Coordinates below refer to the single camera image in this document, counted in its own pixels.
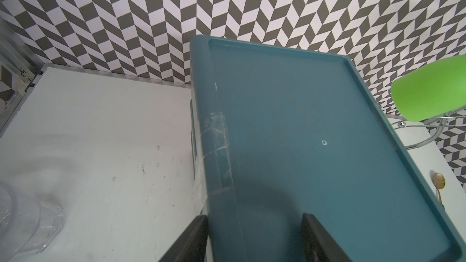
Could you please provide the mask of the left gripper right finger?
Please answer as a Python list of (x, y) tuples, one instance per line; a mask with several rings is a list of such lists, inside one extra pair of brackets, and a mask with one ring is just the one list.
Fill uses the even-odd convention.
[(303, 214), (301, 236), (307, 262), (351, 262), (315, 215)]

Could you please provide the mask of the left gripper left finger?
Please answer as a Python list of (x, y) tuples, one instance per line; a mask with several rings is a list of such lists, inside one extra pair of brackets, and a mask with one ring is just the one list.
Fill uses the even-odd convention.
[(196, 216), (159, 262), (203, 262), (208, 243), (208, 217)]

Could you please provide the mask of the teal drawer cabinet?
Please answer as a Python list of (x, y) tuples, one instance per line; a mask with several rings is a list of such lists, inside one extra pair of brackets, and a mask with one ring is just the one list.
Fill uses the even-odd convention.
[(303, 214), (352, 262), (466, 244), (346, 57), (194, 36), (193, 143), (215, 262), (304, 262)]

